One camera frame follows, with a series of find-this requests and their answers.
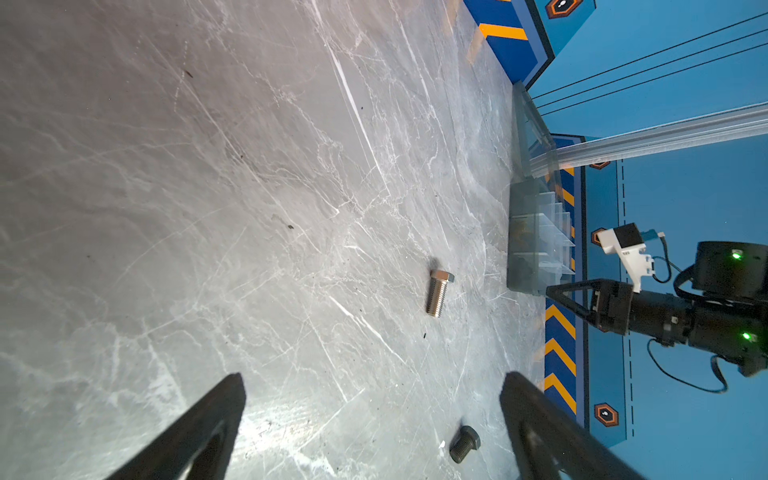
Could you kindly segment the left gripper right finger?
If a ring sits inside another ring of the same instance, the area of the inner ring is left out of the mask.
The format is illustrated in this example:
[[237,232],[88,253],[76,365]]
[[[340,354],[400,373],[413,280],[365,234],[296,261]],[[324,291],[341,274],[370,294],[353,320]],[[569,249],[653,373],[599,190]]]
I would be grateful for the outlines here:
[[506,374],[499,400],[522,479],[641,477],[521,373]]

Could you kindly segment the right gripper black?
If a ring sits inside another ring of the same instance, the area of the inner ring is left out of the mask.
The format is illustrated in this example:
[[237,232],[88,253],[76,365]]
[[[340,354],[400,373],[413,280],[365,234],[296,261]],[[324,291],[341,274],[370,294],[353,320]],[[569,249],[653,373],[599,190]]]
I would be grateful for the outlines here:
[[[548,286],[548,298],[570,310],[589,325],[606,333],[626,335],[634,296],[628,283],[597,279]],[[576,300],[581,293],[585,300]]]

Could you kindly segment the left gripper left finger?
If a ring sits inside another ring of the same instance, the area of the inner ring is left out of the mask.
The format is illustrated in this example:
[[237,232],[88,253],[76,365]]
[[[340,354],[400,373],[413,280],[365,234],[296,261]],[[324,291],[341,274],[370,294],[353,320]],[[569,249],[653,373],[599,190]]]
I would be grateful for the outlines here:
[[223,479],[246,403],[243,377],[227,375],[111,479]]

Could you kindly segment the black bolt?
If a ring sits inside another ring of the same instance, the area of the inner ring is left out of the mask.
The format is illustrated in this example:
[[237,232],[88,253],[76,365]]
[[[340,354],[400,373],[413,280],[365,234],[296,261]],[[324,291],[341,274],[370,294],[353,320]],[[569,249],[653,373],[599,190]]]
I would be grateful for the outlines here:
[[461,464],[467,455],[481,446],[478,432],[469,425],[462,425],[449,448],[449,455],[456,464]]

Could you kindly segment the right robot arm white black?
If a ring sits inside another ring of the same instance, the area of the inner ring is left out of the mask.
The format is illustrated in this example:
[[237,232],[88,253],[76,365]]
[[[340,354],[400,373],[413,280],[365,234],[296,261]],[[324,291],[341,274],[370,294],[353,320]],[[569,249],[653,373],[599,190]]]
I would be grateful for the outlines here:
[[744,377],[767,368],[767,248],[706,241],[693,265],[674,279],[674,291],[634,292],[625,282],[596,279],[550,286],[549,299],[602,332],[639,333],[664,347],[677,344],[711,353]]

